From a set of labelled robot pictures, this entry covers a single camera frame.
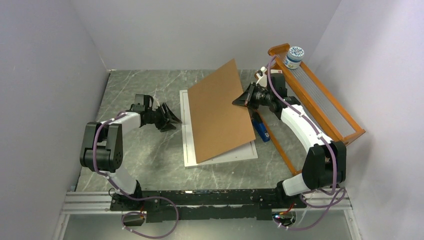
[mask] white tray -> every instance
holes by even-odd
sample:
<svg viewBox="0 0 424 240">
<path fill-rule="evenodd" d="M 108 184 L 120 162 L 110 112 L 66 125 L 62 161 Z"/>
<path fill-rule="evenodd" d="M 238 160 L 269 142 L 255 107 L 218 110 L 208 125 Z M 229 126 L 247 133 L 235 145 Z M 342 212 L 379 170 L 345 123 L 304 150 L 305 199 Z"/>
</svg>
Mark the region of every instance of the white tray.
<svg viewBox="0 0 424 240">
<path fill-rule="evenodd" d="M 209 164 L 228 163 L 240 160 L 257 159 L 255 142 L 251 141 L 228 152 L 201 163 L 196 163 L 195 142 L 193 139 L 192 121 L 190 116 L 189 95 L 187 90 L 179 91 L 179 102 L 181 104 L 181 128 L 182 147 L 184 151 L 184 166 L 192 168 Z"/>
</svg>

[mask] wooden frame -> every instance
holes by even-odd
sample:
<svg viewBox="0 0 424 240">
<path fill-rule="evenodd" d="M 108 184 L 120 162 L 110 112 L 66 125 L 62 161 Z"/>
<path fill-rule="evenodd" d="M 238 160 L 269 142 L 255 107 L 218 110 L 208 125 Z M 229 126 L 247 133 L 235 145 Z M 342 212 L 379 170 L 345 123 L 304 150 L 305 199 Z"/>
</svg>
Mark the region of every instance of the wooden frame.
<svg viewBox="0 0 424 240">
<path fill-rule="evenodd" d="M 288 43 L 271 47 L 268 50 L 268 54 L 270 56 L 275 55 L 285 55 L 289 50 L 290 45 Z M 290 86 L 293 92 L 298 96 L 300 102 L 304 105 L 304 107 L 310 112 L 312 117 L 316 120 L 318 125 L 322 128 L 322 130 L 334 141 L 343 141 L 343 143 L 347 146 L 359 138 L 362 134 L 365 133 L 365 130 L 359 126 L 359 124 L 352 118 L 352 116 L 342 107 L 342 105 L 337 101 L 337 99 L 331 94 L 331 92 L 324 86 L 324 84 L 315 76 L 315 74 L 308 68 L 308 66 L 302 62 L 300 67 L 303 71 L 308 75 L 308 77 L 312 80 L 312 82 L 318 87 L 318 89 L 326 96 L 326 98 L 334 105 L 335 109 L 341 114 L 341 116 L 349 123 L 349 125 L 354 130 L 354 133 L 343 136 L 328 116 L 323 112 L 323 110 L 318 106 L 315 100 L 309 95 L 309 93 L 305 90 L 305 88 L 301 85 L 301 83 L 296 79 L 296 77 L 292 74 L 292 72 L 283 64 L 283 61 L 279 58 L 275 58 L 275 64 L 272 66 L 272 69 L 282 70 L 286 83 Z M 281 157 L 287 163 L 287 155 L 281 149 L 280 152 Z M 292 170 L 289 167 L 291 173 L 293 175 L 299 174 L 301 171 Z"/>
</svg>

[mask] white wall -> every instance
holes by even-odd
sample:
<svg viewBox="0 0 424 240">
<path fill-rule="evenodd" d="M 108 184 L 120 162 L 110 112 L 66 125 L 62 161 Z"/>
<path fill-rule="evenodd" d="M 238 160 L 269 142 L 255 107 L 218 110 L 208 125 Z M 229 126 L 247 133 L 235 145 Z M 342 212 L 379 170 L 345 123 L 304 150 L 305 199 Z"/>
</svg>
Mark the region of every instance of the white wall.
<svg viewBox="0 0 424 240">
<path fill-rule="evenodd" d="M 423 239 L 424 3 L 342 0 L 308 65 L 367 133 L 347 189 L 365 240 Z"/>
<path fill-rule="evenodd" d="M 0 2 L 0 239 L 47 240 L 108 73 L 69 0 Z"/>
<path fill-rule="evenodd" d="M 308 59 L 340 0 L 72 0 L 106 67 L 258 69 L 270 47 Z"/>
</svg>

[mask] cardboard sheet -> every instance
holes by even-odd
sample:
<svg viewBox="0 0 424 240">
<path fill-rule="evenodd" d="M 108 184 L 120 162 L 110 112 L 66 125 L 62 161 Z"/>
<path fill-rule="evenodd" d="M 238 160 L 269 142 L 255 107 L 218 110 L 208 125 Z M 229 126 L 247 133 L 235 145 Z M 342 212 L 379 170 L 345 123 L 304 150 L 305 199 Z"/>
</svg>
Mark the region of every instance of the cardboard sheet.
<svg viewBox="0 0 424 240">
<path fill-rule="evenodd" d="M 255 139 L 248 109 L 232 104 L 242 93 L 234 59 L 188 89 L 197 163 Z"/>
</svg>

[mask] robotic hand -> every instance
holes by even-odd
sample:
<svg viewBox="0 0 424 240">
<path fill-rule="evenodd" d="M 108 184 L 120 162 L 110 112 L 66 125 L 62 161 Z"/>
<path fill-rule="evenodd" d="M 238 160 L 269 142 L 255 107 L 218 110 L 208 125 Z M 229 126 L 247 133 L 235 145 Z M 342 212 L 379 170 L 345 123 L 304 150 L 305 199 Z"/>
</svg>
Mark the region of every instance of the robotic hand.
<svg viewBox="0 0 424 240">
<path fill-rule="evenodd" d="M 267 76 L 263 72 L 258 72 L 258 75 L 265 78 L 266 82 Z M 329 143 L 335 155 L 337 166 L 336 182 L 343 182 L 346 179 L 346 146 L 343 142 L 335 142 L 323 133 L 310 120 L 299 100 L 294 96 L 287 96 L 286 80 L 282 73 L 271 72 L 269 81 L 271 81 L 277 94 L 286 103 L 277 98 L 275 93 L 270 89 L 270 84 L 265 87 L 259 85 L 260 81 L 261 78 L 257 83 L 252 82 L 247 90 L 234 100 L 232 104 L 253 110 L 257 110 L 260 105 L 268 106 L 269 110 L 279 120 L 290 127 L 307 152 L 302 173 L 287 180 L 280 181 L 277 184 L 277 190 L 283 189 L 283 196 L 294 196 L 331 185 L 334 176 L 333 162 L 328 161 L 331 155 L 329 149 L 325 146 L 325 142 Z"/>
<path fill-rule="evenodd" d="M 97 142 L 95 142 L 96 133 L 105 122 L 89 122 L 85 126 L 79 161 L 83 167 L 89 168 L 92 172 L 96 172 L 94 166 L 96 164 L 100 174 L 115 183 L 116 194 L 113 195 L 112 202 L 116 204 L 111 205 L 111 210 L 114 207 L 118 208 L 114 210 L 134 209 L 143 204 L 140 201 L 130 200 L 122 193 L 127 193 L 135 199 L 142 197 L 139 182 L 121 166 L 124 156 L 123 135 L 146 124 L 154 124 L 160 132 L 166 132 L 176 129 L 173 124 L 181 123 L 166 103 L 158 106 L 155 106 L 155 103 L 150 95 L 136 94 L 134 104 L 129 110 L 121 112 L 114 121 L 100 129 Z"/>
</svg>

